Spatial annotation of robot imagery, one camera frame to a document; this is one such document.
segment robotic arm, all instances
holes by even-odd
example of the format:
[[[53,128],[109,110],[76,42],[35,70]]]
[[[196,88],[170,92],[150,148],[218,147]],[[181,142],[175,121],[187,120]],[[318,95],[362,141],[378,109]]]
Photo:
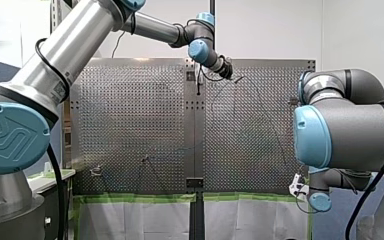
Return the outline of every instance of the robotic arm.
[[[0,83],[0,239],[43,239],[43,198],[32,197],[22,170],[45,154],[58,120],[57,106],[111,31],[128,31],[173,48],[189,45],[195,62],[231,78],[232,64],[213,50],[211,14],[200,13],[181,26],[136,13],[144,4],[80,1],[43,46],[38,42],[38,54],[11,81]]]
[[[171,47],[189,45],[193,60],[223,78],[232,76],[232,64],[213,50],[211,14],[200,13],[192,24],[184,27],[135,13],[144,3],[145,0],[81,1],[43,44],[43,57],[33,56],[11,81],[0,83],[0,110],[8,106],[14,109],[14,115],[31,117],[17,120],[20,124],[37,122],[32,129],[37,133],[34,144],[9,159],[0,158],[0,174],[23,170],[43,155],[49,129],[58,120],[58,104],[68,96],[70,86],[111,30],[123,29],[167,42]],[[13,126],[8,127],[8,131],[14,130]]]
[[[295,155],[310,166],[310,206],[329,211],[330,187],[365,191],[364,202],[384,174],[382,85],[362,70],[305,73],[299,95],[304,106],[294,114]],[[373,229],[374,239],[384,239],[384,198]]]

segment green tape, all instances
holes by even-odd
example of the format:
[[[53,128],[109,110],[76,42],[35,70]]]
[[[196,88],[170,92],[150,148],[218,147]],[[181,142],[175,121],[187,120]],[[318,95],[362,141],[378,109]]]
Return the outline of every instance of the green tape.
[[[72,169],[62,169],[61,170],[61,175],[62,175],[62,177],[64,177],[64,176],[66,176],[66,175],[68,175],[68,174],[70,174],[72,172],[74,172],[74,170],[72,170]],[[42,176],[42,173],[36,173],[36,174],[28,176],[27,178],[28,179],[32,179],[32,178],[36,178],[36,177],[40,177],[40,176]],[[55,173],[48,172],[43,177],[44,178],[55,178]]]
[[[271,202],[295,202],[295,197],[293,196],[268,193],[204,193],[205,202],[237,201],[240,199]]]
[[[74,197],[81,204],[87,203],[190,203],[196,201],[195,194],[140,195],[129,193],[105,193]]]
[[[102,195],[87,195],[73,197],[74,240],[79,240],[80,207],[83,204],[93,203],[191,203],[196,202],[195,194],[174,195],[141,195],[133,193],[104,193]]]

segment metal bracket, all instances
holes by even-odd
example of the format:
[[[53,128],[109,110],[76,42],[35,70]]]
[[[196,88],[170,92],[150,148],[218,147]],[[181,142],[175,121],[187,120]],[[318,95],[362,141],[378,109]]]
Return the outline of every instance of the metal bracket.
[[[186,178],[187,188],[203,188],[204,178]]]

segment robot logo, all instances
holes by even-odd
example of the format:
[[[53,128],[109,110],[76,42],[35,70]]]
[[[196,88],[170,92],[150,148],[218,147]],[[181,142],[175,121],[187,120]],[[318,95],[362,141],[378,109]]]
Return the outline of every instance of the robot logo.
[[[0,157],[19,161],[37,137],[35,131],[8,117],[0,119]]]

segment end effector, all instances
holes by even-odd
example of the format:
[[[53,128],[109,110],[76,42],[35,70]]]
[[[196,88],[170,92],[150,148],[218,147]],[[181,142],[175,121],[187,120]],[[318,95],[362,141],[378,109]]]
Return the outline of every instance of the end effector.
[[[230,79],[233,74],[231,61],[214,50],[214,16],[199,13],[183,26],[170,24],[143,13],[135,13],[122,30],[132,34],[168,43],[172,48],[189,46],[188,54],[195,62]]]

